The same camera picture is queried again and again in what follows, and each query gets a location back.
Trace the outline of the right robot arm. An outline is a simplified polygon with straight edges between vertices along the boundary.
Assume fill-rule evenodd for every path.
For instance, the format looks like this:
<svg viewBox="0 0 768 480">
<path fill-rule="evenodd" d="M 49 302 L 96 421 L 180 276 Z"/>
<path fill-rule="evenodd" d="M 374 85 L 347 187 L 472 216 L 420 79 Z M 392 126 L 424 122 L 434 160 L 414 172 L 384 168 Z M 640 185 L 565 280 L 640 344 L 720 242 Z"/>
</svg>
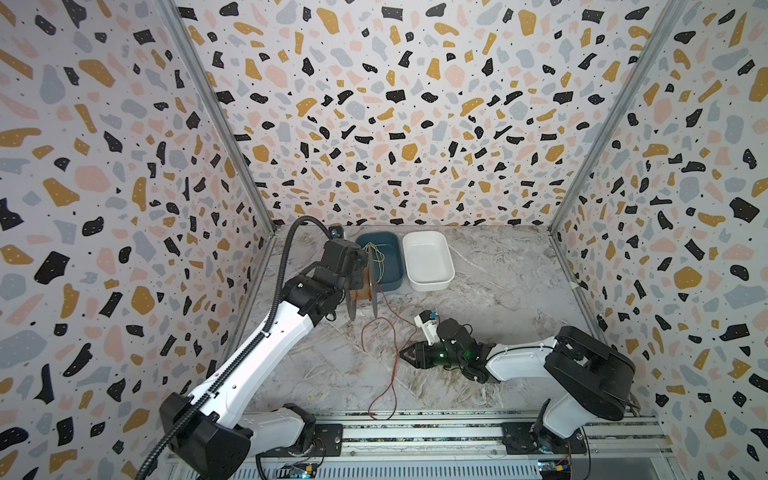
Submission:
<svg viewBox="0 0 768 480">
<path fill-rule="evenodd" d="M 416 324 L 426 339 L 399 352 L 416 369 L 458 370 L 478 384 L 546 378 L 565 391 L 546 400 L 535 421 L 502 425 L 509 455 L 585 453 L 582 427 L 595 419 L 621 421 L 630 405 L 634 363 L 575 326 L 537 342 L 504 345 L 478 342 L 469 325 L 442 321 L 432 311 L 417 316 Z"/>
</svg>

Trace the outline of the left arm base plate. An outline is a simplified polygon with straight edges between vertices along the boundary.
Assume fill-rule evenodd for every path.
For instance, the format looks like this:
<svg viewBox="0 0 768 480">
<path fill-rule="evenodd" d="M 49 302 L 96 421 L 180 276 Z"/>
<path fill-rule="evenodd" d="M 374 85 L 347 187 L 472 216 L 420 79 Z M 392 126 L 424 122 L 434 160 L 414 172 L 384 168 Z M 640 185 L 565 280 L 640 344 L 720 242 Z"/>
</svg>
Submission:
<svg viewBox="0 0 768 480">
<path fill-rule="evenodd" d="M 344 426 L 340 423 L 320 423 L 305 426 L 297 445 L 299 456 L 339 457 L 342 453 Z"/>
</svg>

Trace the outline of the grey cable spool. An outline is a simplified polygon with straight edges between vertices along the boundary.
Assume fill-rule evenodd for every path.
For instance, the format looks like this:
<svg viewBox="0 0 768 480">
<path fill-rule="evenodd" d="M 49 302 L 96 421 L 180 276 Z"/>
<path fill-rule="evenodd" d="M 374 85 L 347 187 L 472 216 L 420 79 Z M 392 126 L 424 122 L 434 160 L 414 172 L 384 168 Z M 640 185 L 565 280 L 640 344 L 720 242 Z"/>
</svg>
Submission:
<svg viewBox="0 0 768 480">
<path fill-rule="evenodd" d="M 357 314 L 357 303 L 359 300 L 369 301 L 373 317 L 378 316 L 378 285 L 377 270 L 373 264 L 363 267 L 358 278 L 359 282 L 354 286 L 350 285 L 345 292 L 345 302 L 347 313 L 350 320 L 354 320 Z"/>
</svg>

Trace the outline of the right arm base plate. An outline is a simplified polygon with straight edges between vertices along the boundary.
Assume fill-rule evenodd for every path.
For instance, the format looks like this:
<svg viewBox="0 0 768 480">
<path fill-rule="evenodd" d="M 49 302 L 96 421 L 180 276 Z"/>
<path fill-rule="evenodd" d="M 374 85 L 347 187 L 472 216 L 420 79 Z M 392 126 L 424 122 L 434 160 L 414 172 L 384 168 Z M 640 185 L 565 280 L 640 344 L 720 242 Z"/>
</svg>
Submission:
<svg viewBox="0 0 768 480">
<path fill-rule="evenodd" d="M 543 429 L 537 435 L 532 422 L 504 422 L 501 424 L 501 441 L 508 455 L 566 455 L 586 454 L 587 447 L 581 433 L 566 439 Z"/>
</svg>

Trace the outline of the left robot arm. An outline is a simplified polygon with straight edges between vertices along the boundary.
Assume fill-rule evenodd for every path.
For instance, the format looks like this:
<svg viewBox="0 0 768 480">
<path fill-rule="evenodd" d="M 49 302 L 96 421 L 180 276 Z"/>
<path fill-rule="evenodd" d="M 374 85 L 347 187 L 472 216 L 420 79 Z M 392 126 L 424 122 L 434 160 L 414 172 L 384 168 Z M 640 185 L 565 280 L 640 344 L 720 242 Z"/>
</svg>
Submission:
<svg viewBox="0 0 768 480">
<path fill-rule="evenodd" d="M 287 278 L 297 230 L 319 226 L 326 237 L 322 257 Z M 327 227 L 313 216 L 289 228 L 280 257 L 269 312 L 258 328 L 202 384 L 189 394 L 173 393 L 160 407 L 164 435 L 136 474 L 148 478 L 170 449 L 201 479 L 228 479 L 252 456 L 283 448 L 303 455 L 314 441 L 315 417 L 289 403 L 243 420 L 246 407 L 287 353 L 322 321 L 333 322 L 345 306 L 356 312 L 352 293 L 364 286 L 368 255 L 346 239 L 341 226 Z"/>
</svg>

